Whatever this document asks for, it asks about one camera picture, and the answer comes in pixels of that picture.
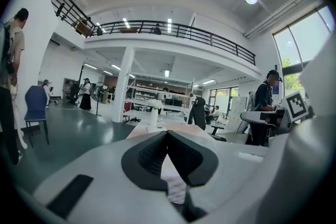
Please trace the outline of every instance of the balcony railing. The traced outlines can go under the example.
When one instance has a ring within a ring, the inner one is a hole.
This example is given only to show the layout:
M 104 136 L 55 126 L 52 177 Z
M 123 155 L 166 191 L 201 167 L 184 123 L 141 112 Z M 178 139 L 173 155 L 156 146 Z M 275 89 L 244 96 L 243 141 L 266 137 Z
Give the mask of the balcony railing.
M 126 22 L 120 21 L 97 26 L 91 21 L 90 17 L 83 13 L 74 1 L 51 0 L 51 2 L 54 6 L 56 16 L 60 16 L 61 20 L 70 24 L 78 33 L 85 37 L 116 33 L 165 35 L 201 42 L 207 46 L 222 49 L 256 65 L 254 53 L 227 38 L 199 28 L 176 23 L 168 24 L 168 22 L 156 20 L 130 20 L 127 22 L 127 25 Z

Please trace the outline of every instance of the floor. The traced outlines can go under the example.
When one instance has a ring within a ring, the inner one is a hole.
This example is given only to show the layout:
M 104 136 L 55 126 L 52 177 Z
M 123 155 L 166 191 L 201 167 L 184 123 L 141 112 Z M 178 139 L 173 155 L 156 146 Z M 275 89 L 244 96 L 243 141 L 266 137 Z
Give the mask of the floor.
M 123 140 L 134 129 L 132 125 L 113 123 L 66 103 L 50 104 L 47 125 L 50 145 L 46 142 L 44 132 L 35 131 L 32 148 L 28 134 L 25 134 L 28 149 L 22 150 L 24 156 L 19 166 L 8 166 L 13 180 L 29 193 L 49 175 L 83 153 L 100 145 Z M 9 163 L 4 146 L 2 153 Z

